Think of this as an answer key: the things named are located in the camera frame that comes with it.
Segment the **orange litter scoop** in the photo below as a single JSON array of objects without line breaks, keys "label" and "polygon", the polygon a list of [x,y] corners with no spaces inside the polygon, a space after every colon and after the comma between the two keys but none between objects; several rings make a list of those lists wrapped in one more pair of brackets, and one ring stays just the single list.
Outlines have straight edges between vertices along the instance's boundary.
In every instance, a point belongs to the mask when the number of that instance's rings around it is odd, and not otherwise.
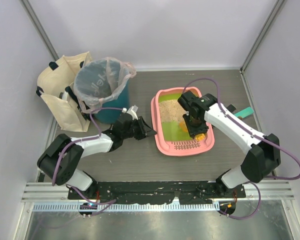
[{"label": "orange litter scoop", "polygon": [[[179,127],[180,127],[180,129],[183,131],[183,132],[185,132],[185,133],[188,133],[188,134],[190,134],[190,133],[192,133],[193,132],[193,130],[190,128],[188,128],[187,127],[187,124],[186,124],[186,122],[183,120],[183,121],[180,121],[179,122]],[[204,134],[204,133],[199,133],[199,134],[193,134],[192,135],[192,138],[194,139],[194,140],[196,140],[197,142],[200,142],[200,141],[202,141],[202,140],[204,140],[205,139],[205,137],[206,137],[206,135]]]}]

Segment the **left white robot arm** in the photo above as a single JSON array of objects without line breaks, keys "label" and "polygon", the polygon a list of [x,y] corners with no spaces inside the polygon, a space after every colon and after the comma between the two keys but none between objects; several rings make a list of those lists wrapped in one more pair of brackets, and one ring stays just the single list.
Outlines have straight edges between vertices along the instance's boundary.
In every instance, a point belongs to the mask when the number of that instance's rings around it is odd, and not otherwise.
[{"label": "left white robot arm", "polygon": [[37,161],[37,167],[53,180],[54,184],[67,185],[85,198],[92,198],[98,191],[97,181],[79,170],[79,161],[87,156],[117,150],[126,139],[142,140],[156,135],[142,116],[122,113],[110,128],[101,134],[76,138],[59,134]]}]

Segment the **pink litter box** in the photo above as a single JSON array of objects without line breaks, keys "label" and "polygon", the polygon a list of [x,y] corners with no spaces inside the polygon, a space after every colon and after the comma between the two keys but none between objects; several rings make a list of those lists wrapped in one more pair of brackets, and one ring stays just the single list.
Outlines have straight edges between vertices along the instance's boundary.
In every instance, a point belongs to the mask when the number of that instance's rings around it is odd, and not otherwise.
[{"label": "pink litter box", "polygon": [[155,143],[158,150],[167,156],[185,157],[198,155],[212,149],[215,144],[211,124],[208,131],[191,138],[183,119],[186,113],[178,103],[182,87],[159,90],[150,103],[153,129],[157,132]]}]

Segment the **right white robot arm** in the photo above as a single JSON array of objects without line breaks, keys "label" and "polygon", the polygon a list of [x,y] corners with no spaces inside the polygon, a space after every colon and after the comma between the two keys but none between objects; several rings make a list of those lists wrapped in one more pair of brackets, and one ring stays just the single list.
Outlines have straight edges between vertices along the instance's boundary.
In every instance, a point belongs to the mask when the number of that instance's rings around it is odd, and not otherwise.
[{"label": "right white robot arm", "polygon": [[211,124],[229,137],[245,154],[243,162],[220,175],[214,184],[218,196],[225,196],[237,186],[259,183],[281,164],[279,138],[274,134],[264,135],[235,117],[212,94],[202,97],[192,91],[184,91],[178,98],[185,110],[182,116],[191,138],[206,134]]}]

